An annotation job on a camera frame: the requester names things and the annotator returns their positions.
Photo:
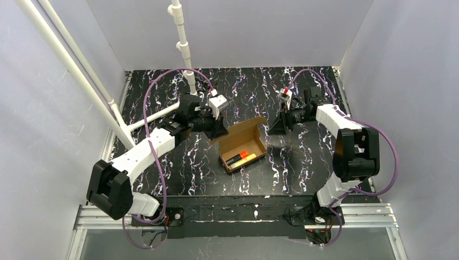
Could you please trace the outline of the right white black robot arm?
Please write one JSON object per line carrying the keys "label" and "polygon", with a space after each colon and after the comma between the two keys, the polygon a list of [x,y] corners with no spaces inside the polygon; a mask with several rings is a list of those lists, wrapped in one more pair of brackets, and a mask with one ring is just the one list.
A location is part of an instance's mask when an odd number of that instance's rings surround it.
{"label": "right white black robot arm", "polygon": [[296,124],[316,121],[335,137],[333,172],[310,204],[301,209],[311,217],[331,215],[353,188],[378,174],[379,133],[351,121],[337,105],[322,97],[317,87],[304,91],[304,98],[298,107],[293,107],[292,91],[282,88],[278,93],[280,110],[268,134],[285,135]]}

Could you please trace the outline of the brown cardboard box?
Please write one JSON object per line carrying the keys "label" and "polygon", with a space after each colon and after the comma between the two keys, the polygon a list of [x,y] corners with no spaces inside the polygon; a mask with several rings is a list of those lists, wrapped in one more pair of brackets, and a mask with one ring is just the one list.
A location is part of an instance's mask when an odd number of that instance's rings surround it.
{"label": "brown cardboard box", "polygon": [[[256,116],[255,118],[245,120],[229,127],[227,129],[227,135],[209,142],[211,146],[214,144],[218,145],[219,158],[223,162],[224,168],[228,173],[232,173],[254,160],[265,156],[267,148],[261,139],[261,132],[259,129],[259,126],[265,123],[267,123],[267,119],[265,117]],[[242,151],[247,151],[248,155],[254,153],[257,157],[246,164],[231,170],[230,165],[226,164],[226,160]]]}

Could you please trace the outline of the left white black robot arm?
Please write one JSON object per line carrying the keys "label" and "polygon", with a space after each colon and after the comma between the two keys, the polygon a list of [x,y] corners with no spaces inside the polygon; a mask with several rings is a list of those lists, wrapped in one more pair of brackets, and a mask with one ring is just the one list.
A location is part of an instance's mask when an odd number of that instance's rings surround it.
{"label": "left white black robot arm", "polygon": [[143,139],[123,155],[111,161],[99,160],[92,169],[86,199],[113,220],[127,214],[152,217],[166,201],[133,191],[137,177],[162,155],[172,151],[192,132],[201,132],[210,140],[228,134],[222,110],[227,99],[216,94],[202,103],[198,96],[185,94],[172,110]]}

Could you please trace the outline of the orange black marker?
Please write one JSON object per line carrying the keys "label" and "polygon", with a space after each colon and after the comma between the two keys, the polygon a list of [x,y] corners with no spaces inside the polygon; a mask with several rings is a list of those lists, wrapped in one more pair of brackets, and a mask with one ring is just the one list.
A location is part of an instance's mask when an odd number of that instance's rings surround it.
{"label": "orange black marker", "polygon": [[226,160],[226,164],[227,165],[232,165],[234,163],[237,163],[238,161],[246,158],[248,156],[248,152],[247,151],[242,151],[240,153],[238,153],[237,155],[231,157],[230,159]]}

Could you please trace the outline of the yellow marker pen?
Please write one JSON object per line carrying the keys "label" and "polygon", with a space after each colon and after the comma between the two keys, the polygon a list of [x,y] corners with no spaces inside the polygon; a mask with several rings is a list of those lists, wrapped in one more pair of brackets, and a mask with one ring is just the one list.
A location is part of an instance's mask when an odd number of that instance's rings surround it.
{"label": "yellow marker pen", "polygon": [[231,164],[229,167],[230,167],[231,170],[233,170],[235,168],[238,168],[238,167],[248,163],[249,161],[255,159],[256,157],[257,157],[256,154],[254,154],[254,153],[250,154],[250,155],[246,156],[245,158],[243,158],[243,159]]}

